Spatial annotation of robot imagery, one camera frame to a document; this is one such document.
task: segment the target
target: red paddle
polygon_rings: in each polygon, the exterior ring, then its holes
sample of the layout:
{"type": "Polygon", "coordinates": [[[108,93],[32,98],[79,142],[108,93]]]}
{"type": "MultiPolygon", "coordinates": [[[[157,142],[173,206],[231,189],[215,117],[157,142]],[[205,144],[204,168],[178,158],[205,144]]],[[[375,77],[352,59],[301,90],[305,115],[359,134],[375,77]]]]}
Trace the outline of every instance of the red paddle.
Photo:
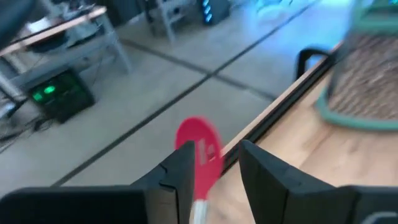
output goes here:
{"type": "Polygon", "coordinates": [[[195,142],[194,224],[206,222],[207,194],[221,175],[221,141],[213,125],[205,118],[191,117],[177,130],[175,149],[187,141],[195,142]]]}

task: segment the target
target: teal basket rim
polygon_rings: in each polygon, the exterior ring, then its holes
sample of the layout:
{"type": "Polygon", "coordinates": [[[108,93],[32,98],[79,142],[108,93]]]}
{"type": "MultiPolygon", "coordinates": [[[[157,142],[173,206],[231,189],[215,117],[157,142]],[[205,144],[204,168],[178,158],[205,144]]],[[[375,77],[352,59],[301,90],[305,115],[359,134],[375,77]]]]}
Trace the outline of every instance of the teal basket rim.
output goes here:
{"type": "Polygon", "coordinates": [[[398,120],[363,119],[342,115],[329,110],[326,89],[321,92],[315,105],[319,115],[327,122],[339,126],[371,131],[398,131],[398,120]]]}

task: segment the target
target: black handle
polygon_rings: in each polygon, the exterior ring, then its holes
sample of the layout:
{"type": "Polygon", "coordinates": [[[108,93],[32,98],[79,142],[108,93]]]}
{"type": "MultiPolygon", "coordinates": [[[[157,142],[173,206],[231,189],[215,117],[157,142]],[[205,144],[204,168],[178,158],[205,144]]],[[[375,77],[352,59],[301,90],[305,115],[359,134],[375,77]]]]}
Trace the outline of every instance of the black handle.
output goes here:
{"type": "Polygon", "coordinates": [[[307,71],[306,64],[307,61],[316,55],[324,55],[331,57],[331,52],[328,50],[323,50],[321,48],[309,47],[301,50],[298,53],[297,66],[296,66],[296,77],[295,81],[298,80],[307,71]]]}

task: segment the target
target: white handle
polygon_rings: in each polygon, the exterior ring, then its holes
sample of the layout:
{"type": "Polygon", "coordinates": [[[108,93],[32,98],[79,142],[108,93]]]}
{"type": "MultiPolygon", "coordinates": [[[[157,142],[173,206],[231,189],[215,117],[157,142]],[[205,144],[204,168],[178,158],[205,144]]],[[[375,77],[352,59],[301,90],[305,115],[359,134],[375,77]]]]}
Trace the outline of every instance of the white handle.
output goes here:
{"type": "Polygon", "coordinates": [[[193,204],[193,224],[205,224],[207,214],[207,201],[197,200],[193,204]]]}

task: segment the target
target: electronic device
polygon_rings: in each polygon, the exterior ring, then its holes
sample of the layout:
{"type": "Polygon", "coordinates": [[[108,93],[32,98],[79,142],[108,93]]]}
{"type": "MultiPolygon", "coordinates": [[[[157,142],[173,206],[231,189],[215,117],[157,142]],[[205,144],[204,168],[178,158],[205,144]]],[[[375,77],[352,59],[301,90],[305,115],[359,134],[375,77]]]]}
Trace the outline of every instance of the electronic device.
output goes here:
{"type": "Polygon", "coordinates": [[[17,190],[0,200],[0,223],[187,224],[194,163],[188,142],[131,185],[17,190]]]}
{"type": "Polygon", "coordinates": [[[229,16],[229,0],[199,0],[200,10],[205,25],[215,25],[229,16]]]}
{"type": "Polygon", "coordinates": [[[258,224],[398,223],[398,187],[334,187],[249,141],[239,165],[258,224]]]}
{"type": "Polygon", "coordinates": [[[62,67],[24,83],[21,88],[50,119],[64,123],[78,112],[94,105],[95,98],[77,71],[62,67]]]}

